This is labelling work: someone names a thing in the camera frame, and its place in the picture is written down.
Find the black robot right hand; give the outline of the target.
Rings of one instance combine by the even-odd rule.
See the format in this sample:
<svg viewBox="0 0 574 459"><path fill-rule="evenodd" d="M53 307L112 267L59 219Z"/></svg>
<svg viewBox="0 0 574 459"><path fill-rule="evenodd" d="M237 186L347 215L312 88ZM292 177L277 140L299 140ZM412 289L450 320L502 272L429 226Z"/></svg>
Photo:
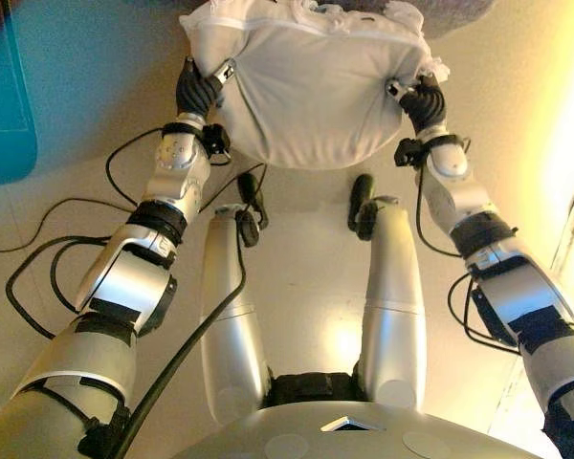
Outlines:
<svg viewBox="0 0 574 459"><path fill-rule="evenodd" d="M397 79L389 79L386 81L386 93L406 113L416 134L446 120L446 101L434 74L419 76L411 86Z"/></svg>

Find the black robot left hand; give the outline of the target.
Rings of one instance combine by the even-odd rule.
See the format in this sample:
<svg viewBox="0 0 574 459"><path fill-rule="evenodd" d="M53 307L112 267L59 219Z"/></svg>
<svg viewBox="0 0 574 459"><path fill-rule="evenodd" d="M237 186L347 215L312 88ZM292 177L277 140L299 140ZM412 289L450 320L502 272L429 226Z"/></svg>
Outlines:
<svg viewBox="0 0 574 459"><path fill-rule="evenodd" d="M225 60L209 76L203 76L195 60L187 56L178 77L175 98L177 114L192 114L204 118L218 100L226 82L234 75L232 59Z"/></svg>

